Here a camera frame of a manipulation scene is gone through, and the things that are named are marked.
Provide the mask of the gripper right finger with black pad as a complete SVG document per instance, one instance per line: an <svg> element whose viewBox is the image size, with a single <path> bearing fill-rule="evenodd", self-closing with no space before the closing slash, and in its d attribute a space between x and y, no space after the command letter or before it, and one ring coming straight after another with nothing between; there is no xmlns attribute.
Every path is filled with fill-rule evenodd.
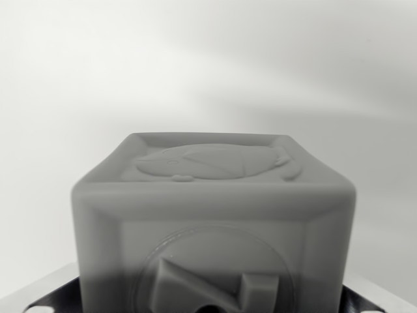
<svg viewBox="0 0 417 313"><path fill-rule="evenodd" d="M374 284L344 284L340 312L416 312L416 306Z"/></svg>

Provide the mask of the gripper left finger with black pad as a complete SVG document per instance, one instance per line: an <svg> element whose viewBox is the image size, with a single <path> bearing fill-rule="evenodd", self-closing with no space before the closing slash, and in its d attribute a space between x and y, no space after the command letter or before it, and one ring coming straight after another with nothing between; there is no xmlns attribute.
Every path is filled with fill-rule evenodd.
<svg viewBox="0 0 417 313"><path fill-rule="evenodd" d="M78 276L78 263L68 263L58 270L2 298L1 312L25 312L31 303L64 286Z"/></svg>

